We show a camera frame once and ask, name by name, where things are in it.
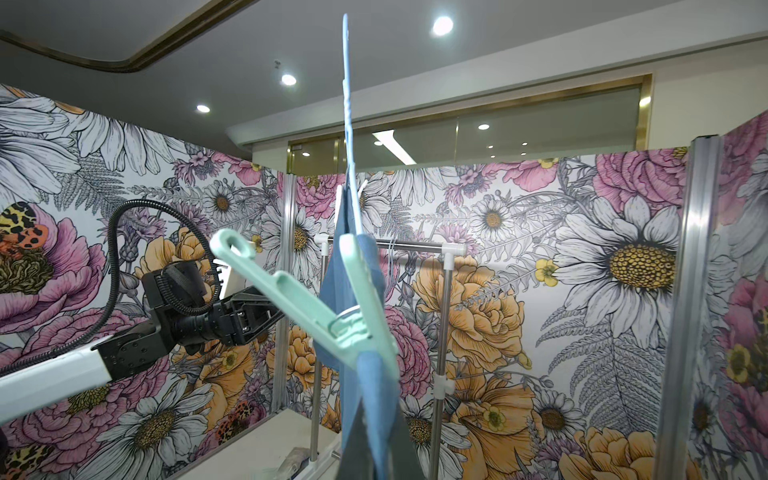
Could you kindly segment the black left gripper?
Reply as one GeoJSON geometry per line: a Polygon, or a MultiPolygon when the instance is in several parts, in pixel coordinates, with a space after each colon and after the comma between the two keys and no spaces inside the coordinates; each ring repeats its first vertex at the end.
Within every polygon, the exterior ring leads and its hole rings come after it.
{"type": "Polygon", "coordinates": [[[209,326],[214,337],[226,346],[243,346],[254,341],[264,343],[284,312],[250,286],[214,303],[209,312],[209,326]]]}

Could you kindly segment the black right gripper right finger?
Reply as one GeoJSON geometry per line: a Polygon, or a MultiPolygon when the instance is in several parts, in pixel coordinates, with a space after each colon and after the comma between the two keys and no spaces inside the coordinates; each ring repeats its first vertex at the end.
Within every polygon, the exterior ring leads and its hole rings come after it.
{"type": "Polygon", "coordinates": [[[410,430],[401,411],[395,414],[389,437],[389,478],[425,480],[410,430]]]}

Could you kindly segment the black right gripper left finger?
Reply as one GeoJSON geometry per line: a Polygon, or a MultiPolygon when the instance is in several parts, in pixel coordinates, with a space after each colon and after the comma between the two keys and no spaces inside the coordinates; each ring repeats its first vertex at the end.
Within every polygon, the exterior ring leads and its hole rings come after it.
{"type": "Polygon", "coordinates": [[[375,479],[375,463],[368,441],[363,403],[360,403],[357,408],[335,479],[375,479]]]}

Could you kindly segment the light blue t-shirt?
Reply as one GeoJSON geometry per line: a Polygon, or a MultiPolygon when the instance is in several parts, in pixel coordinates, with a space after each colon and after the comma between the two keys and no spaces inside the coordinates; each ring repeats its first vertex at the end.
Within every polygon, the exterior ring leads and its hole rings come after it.
{"type": "Polygon", "coordinates": [[[390,440],[400,408],[398,347],[384,313],[379,247],[364,232],[355,178],[337,201],[333,250],[319,299],[332,311],[315,342],[318,358],[340,374],[342,463],[339,477],[388,479],[390,440]]]}

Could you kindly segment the teal plastic clothespin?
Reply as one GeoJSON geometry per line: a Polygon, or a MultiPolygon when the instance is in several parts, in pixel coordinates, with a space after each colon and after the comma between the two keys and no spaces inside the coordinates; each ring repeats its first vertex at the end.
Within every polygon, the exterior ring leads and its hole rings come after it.
{"type": "Polygon", "coordinates": [[[341,313],[333,312],[290,274],[267,273],[255,263],[255,250],[250,242],[232,229],[217,231],[210,240],[210,249],[339,361],[355,368],[361,353],[375,351],[388,376],[397,381],[400,378],[398,345],[390,333],[370,269],[379,265],[378,256],[374,255],[369,262],[362,250],[364,245],[374,242],[368,235],[355,234],[343,234],[334,242],[339,247],[338,257],[343,261],[356,300],[341,313]]]}

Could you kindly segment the blue hanger of light shirt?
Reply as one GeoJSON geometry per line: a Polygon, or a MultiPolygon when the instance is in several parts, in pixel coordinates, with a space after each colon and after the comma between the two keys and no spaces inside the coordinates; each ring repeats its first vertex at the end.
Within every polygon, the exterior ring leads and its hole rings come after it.
{"type": "Polygon", "coordinates": [[[356,162],[354,157],[354,134],[352,126],[351,105],[351,75],[350,75],[350,51],[349,51],[349,17],[347,13],[342,17],[342,57],[343,57],[343,120],[344,120],[344,145],[347,157],[347,183],[350,191],[350,204],[356,234],[363,232],[362,215],[360,210],[356,162]]]}

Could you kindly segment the white plastic clothespin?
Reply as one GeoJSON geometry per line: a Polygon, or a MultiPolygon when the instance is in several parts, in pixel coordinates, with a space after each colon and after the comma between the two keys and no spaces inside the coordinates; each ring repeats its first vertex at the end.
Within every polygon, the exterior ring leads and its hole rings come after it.
{"type": "Polygon", "coordinates": [[[368,184],[369,184],[369,179],[367,179],[367,178],[363,179],[363,181],[360,183],[360,185],[358,186],[358,189],[357,189],[357,195],[358,196],[362,196],[362,193],[363,193],[364,189],[366,188],[366,186],[368,184]]]}

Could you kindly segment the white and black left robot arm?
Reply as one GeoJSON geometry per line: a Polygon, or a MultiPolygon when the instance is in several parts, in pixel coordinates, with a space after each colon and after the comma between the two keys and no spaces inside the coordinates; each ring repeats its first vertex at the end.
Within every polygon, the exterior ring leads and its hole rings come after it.
{"type": "Polygon", "coordinates": [[[212,297],[207,299],[203,276],[194,261],[183,260],[172,262],[144,280],[148,320],[98,339],[97,333],[117,305],[117,229],[122,216],[134,208],[154,209],[174,217],[199,240],[205,259],[213,260],[203,232],[178,210],[148,199],[129,200],[120,205],[108,224],[110,295],[101,317],[80,337],[2,368],[2,422],[145,371],[176,346],[201,347],[213,340],[226,346],[247,345],[283,319],[283,312],[253,286],[222,297],[222,284],[216,280],[212,297]]]}

